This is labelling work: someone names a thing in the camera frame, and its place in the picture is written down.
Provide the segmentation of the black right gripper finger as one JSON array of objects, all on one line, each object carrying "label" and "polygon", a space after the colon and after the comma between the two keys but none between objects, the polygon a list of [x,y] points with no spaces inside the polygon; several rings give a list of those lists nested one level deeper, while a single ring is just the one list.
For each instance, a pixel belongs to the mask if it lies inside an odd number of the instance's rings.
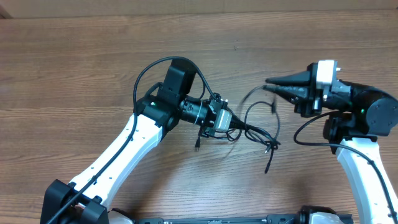
[{"label": "black right gripper finger", "polygon": [[264,85],[262,89],[275,93],[295,105],[310,102],[310,95],[307,87]]},{"label": "black right gripper finger", "polygon": [[308,86],[311,80],[311,72],[303,71],[284,77],[267,78],[266,83],[280,86]]}]

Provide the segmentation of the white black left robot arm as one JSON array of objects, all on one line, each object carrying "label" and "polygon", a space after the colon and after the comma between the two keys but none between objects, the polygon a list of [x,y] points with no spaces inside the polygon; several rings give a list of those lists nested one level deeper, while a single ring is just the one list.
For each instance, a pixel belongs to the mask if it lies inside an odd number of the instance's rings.
[{"label": "white black left robot arm", "polygon": [[87,169],[69,183],[53,181],[45,191],[41,223],[134,223],[111,208],[114,196],[139,161],[183,120],[200,131],[227,131],[232,114],[228,102],[210,94],[205,100],[188,94],[200,69],[185,57],[168,57],[165,80],[141,99],[133,99],[133,114],[119,136]]}]

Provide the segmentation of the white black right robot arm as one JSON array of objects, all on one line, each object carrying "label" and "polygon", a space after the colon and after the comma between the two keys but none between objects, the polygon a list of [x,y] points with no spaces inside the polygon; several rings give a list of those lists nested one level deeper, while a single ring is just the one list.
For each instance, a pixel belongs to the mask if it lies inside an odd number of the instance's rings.
[{"label": "white black right robot arm", "polygon": [[397,223],[397,195],[384,169],[379,144],[397,126],[397,99],[376,87],[336,77],[335,60],[306,71],[267,78],[263,89],[295,106],[310,122],[325,117],[324,146],[343,167],[361,223]]}]

